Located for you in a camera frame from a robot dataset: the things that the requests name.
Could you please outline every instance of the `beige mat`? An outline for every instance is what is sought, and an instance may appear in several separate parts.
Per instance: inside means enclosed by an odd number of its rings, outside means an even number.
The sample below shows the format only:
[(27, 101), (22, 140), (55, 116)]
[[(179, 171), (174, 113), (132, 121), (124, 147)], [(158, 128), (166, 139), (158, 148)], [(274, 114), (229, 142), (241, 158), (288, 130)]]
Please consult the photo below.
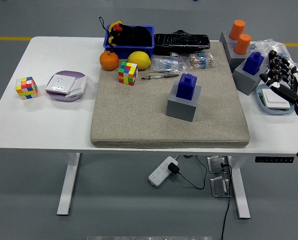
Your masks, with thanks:
[(235, 83), (221, 42), (211, 42), (216, 67), (189, 71), (202, 86), (193, 122), (166, 115), (177, 78), (118, 82), (118, 69), (101, 69), (90, 140), (99, 148), (243, 148), (250, 140)]

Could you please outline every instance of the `blue plastic crate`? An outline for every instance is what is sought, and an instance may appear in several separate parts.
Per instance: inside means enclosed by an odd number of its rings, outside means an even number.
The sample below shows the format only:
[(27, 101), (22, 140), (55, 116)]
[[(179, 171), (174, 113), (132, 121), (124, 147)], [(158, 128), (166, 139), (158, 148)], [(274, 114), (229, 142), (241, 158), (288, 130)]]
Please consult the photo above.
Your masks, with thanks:
[[(149, 58), (154, 54), (154, 47), (155, 47), (155, 41), (154, 41), (154, 35), (155, 35), (155, 29), (154, 26), (143, 26), (146, 29), (149, 30), (151, 34), (151, 46), (113, 46), (113, 51), (118, 55), (119, 59), (127, 59), (129, 55), (135, 51), (143, 51), (146, 54), (148, 54)], [(107, 45), (107, 39), (108, 39), (108, 33), (105, 33), (103, 47), (106, 51), (110, 51), (111, 47)]]

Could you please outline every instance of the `orange cylinder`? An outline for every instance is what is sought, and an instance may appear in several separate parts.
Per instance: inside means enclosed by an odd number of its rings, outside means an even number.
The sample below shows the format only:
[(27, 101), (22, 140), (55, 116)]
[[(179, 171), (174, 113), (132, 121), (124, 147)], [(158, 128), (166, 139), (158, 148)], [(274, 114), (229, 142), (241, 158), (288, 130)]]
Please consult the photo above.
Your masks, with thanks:
[(235, 45), (233, 51), (238, 55), (245, 55), (251, 42), (251, 39), (252, 38), (249, 34), (240, 34), (237, 44)]
[(235, 41), (239, 40), (239, 36), (240, 34), (243, 33), (245, 25), (246, 25), (245, 21), (235, 20), (233, 22), (233, 26), (232, 26), (229, 38)]

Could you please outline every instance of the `light blue tray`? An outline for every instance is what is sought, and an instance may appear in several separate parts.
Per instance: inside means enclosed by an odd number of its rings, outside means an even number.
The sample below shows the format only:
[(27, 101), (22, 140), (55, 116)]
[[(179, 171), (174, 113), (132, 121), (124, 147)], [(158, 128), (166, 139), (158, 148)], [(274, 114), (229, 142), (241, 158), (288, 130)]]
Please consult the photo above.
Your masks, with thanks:
[(293, 104), (290, 104), (289, 109), (269, 109), (266, 107), (266, 104), (264, 102), (263, 98), (263, 89), (270, 89), (266, 84), (261, 84), (256, 89), (256, 98), (261, 106), (262, 109), (264, 109), (267, 113), (275, 114), (275, 115), (285, 115), (290, 114), (295, 111), (295, 107)]

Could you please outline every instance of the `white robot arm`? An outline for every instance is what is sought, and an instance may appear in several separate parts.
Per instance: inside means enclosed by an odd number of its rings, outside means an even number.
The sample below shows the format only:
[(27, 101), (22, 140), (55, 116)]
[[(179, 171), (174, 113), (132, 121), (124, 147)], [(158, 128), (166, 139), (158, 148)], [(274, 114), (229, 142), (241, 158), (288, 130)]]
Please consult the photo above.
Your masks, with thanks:
[(277, 95), (294, 104), (295, 113), (298, 115), (298, 69), (286, 59), (281, 58), (275, 51), (269, 53), (270, 69), (260, 74), (261, 80)]

